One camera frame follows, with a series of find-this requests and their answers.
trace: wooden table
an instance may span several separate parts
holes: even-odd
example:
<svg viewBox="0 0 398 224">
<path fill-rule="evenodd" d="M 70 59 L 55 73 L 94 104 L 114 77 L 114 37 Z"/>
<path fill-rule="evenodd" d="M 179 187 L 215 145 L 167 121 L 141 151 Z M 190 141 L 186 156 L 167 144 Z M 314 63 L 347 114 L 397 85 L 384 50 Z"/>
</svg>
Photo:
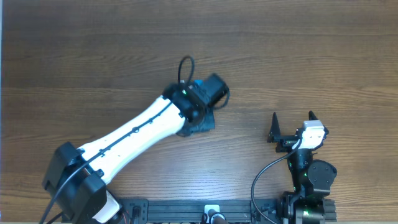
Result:
<svg viewBox="0 0 398 224">
<path fill-rule="evenodd" d="M 339 220 L 398 219 L 397 1 L 9 0 L 3 30 L 4 222 L 38 221 L 54 150 L 138 115 L 186 54 L 196 79 L 226 80 L 229 105 L 214 131 L 169 137 L 128 164 L 109 186 L 117 196 L 248 200 L 281 156 L 266 143 L 272 112 L 292 134 L 314 110 L 330 130 L 315 158 L 338 169 Z M 282 162 L 256 195 L 284 190 Z"/>
</svg>

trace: table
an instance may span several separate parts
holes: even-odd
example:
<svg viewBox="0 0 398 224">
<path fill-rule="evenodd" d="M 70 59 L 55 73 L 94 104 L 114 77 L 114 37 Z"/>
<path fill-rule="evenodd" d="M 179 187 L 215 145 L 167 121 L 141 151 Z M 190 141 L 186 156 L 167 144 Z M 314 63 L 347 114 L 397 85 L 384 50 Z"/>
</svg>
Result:
<svg viewBox="0 0 398 224">
<path fill-rule="evenodd" d="M 329 198 L 339 220 L 397 220 L 397 10 L 362 0 L 5 1 L 2 221 L 38 221 L 54 150 L 138 115 L 176 82 L 186 54 L 196 79 L 225 79 L 229 105 L 210 133 L 171 136 L 128 164 L 109 186 L 117 196 L 249 200 L 254 176 L 281 156 L 266 143 L 272 113 L 293 134 L 313 110 L 330 130 L 315 158 L 338 170 Z M 284 190 L 281 162 L 256 195 Z"/>
</svg>

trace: wooden surface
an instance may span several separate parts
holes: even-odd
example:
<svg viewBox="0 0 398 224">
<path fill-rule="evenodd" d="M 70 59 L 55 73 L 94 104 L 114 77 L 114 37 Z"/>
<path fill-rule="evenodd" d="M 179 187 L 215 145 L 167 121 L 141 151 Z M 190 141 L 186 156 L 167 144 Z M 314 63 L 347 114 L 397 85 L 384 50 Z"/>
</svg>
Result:
<svg viewBox="0 0 398 224">
<path fill-rule="evenodd" d="M 117 196 L 248 200 L 281 156 L 266 143 L 272 112 L 292 134 L 314 110 L 330 130 L 315 158 L 338 169 L 339 220 L 398 220 L 397 1 L 8 0 L 3 21 L 2 221 L 38 221 L 57 146 L 138 115 L 186 54 L 195 78 L 226 80 L 229 105 L 216 130 L 169 137 L 128 164 Z M 256 195 L 284 190 L 282 162 Z"/>
</svg>

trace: wood grain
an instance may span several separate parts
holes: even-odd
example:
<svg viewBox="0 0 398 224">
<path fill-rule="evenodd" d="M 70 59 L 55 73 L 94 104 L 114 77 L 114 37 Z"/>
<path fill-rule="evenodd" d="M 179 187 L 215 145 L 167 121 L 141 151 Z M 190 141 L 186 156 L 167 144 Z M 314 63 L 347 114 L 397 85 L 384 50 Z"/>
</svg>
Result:
<svg viewBox="0 0 398 224">
<path fill-rule="evenodd" d="M 226 80 L 229 105 L 216 130 L 169 137 L 128 164 L 116 195 L 248 200 L 280 156 L 266 143 L 272 112 L 291 134 L 314 110 L 330 130 L 316 158 L 338 169 L 339 220 L 398 220 L 397 11 L 389 0 L 4 1 L 1 221 L 39 220 L 57 146 L 138 115 L 186 54 L 195 78 Z M 256 195 L 291 188 L 283 162 Z"/>
</svg>

